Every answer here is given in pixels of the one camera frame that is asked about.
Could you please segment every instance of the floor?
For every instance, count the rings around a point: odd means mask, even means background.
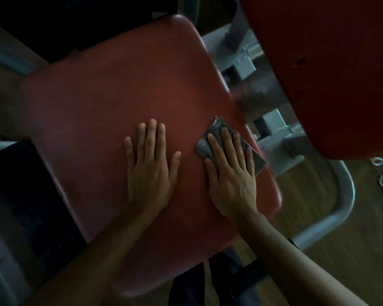
[[[10,140],[26,136],[16,113],[18,100],[13,87],[17,79],[0,67],[0,137]],[[369,161],[347,161],[346,164],[356,186],[354,211],[344,225],[307,249],[306,254],[368,304],[383,305],[383,190],[378,185],[383,168]],[[320,219],[334,203],[333,177],[322,159],[308,159],[279,176],[277,181],[284,203],[271,222],[286,237],[295,236]],[[244,263],[255,259],[244,241],[234,246]],[[218,305],[218,298],[210,286],[209,272],[206,286],[206,305]],[[168,282],[134,299],[111,293],[104,304],[167,305],[170,287],[171,282]],[[256,290],[264,305],[287,305],[270,278],[257,284]]]

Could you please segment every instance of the person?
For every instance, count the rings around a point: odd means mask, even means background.
[[[218,164],[204,159],[213,203],[261,259],[290,305],[366,306],[284,238],[256,208],[252,149],[243,153],[238,133],[221,130],[225,152],[208,140]],[[180,152],[166,160],[165,126],[139,125],[137,156],[125,139],[131,212],[118,215],[66,268],[46,282],[24,306],[99,305],[130,249],[168,204],[176,185]]]

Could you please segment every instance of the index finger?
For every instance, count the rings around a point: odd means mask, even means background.
[[[210,143],[210,146],[212,147],[214,158],[217,162],[219,169],[223,169],[230,166],[227,162],[224,151],[221,149],[220,144],[214,137],[214,135],[209,133],[209,135],[207,135],[207,139]]]

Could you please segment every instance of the gray cloth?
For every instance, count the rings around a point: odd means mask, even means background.
[[[196,145],[197,154],[203,159],[206,157],[209,157],[214,162],[216,167],[217,167],[217,163],[216,163],[216,160],[214,158],[214,154],[213,154],[212,148],[210,146],[210,143],[207,140],[207,135],[209,133],[213,134],[214,137],[219,142],[220,147],[223,149],[224,153],[226,153],[225,149],[224,149],[223,139],[221,137],[221,131],[220,131],[224,127],[226,127],[230,131],[231,136],[235,133],[235,131],[233,129],[231,129],[224,122],[224,120],[222,118],[216,117],[214,123],[208,128],[207,132],[204,133],[203,137],[199,139],[199,141],[197,142],[197,145]],[[247,150],[247,147],[249,146],[249,144],[245,140],[242,139],[241,140],[241,146],[242,146],[243,152],[245,154],[245,151]],[[263,168],[266,166],[267,162],[259,154],[257,154],[257,152],[254,149],[252,151],[253,151],[252,156],[254,159],[254,166],[255,166],[255,175],[257,176],[263,170]]]

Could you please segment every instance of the black pants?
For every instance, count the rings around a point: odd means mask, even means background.
[[[209,259],[212,284],[219,296],[220,306],[259,306],[260,300],[253,288],[239,297],[231,297],[228,284],[232,274],[243,265],[238,255],[229,247]],[[204,265],[200,263],[173,281],[169,306],[204,305]]]

